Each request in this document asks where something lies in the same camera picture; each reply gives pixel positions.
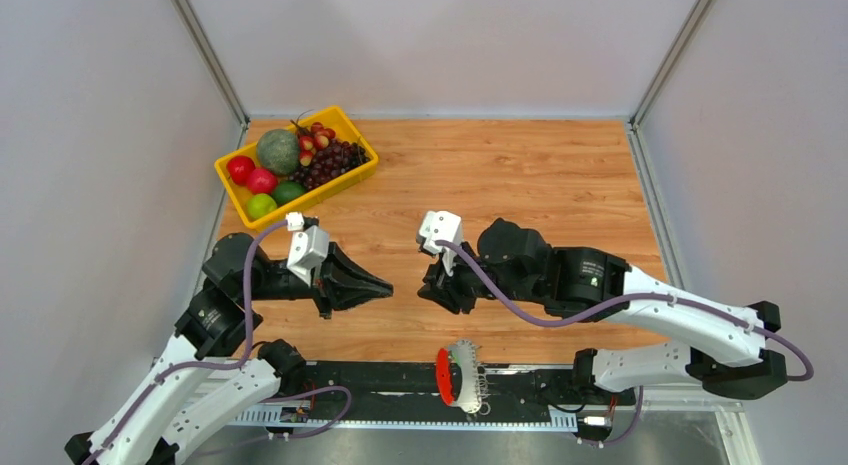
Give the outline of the metal key holder red handle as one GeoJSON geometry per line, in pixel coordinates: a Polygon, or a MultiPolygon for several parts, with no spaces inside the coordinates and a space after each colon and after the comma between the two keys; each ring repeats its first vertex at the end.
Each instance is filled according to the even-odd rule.
{"type": "Polygon", "coordinates": [[[459,339],[440,348],[435,359],[435,377],[442,402],[466,414],[486,416],[489,383],[477,357],[478,346],[459,339]]]}

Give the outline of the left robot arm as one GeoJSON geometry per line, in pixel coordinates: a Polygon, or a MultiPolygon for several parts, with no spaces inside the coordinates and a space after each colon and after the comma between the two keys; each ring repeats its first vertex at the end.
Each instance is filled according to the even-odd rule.
{"type": "Polygon", "coordinates": [[[388,298],[394,288],[352,261],[316,222],[291,232],[284,259],[270,258],[258,235],[217,242],[203,286],[142,382],[104,425],[66,443],[73,463],[182,464],[246,409],[316,397],[294,346],[256,344],[262,318],[254,302],[306,299],[328,318],[388,298]]]}

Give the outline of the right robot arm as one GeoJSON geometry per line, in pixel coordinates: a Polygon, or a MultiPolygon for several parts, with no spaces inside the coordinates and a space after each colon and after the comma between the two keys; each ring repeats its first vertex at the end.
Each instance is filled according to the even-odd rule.
{"type": "Polygon", "coordinates": [[[416,241],[434,258],[419,296],[454,314],[496,300],[527,323],[560,328],[609,322],[662,335],[630,350],[589,348],[573,361],[571,388],[584,402],[638,386],[697,384],[730,399],[759,399],[787,384],[785,357],[769,348],[777,305],[723,304],[652,277],[591,247],[556,247],[533,229],[495,220],[470,245],[459,216],[430,211],[416,241]]]}

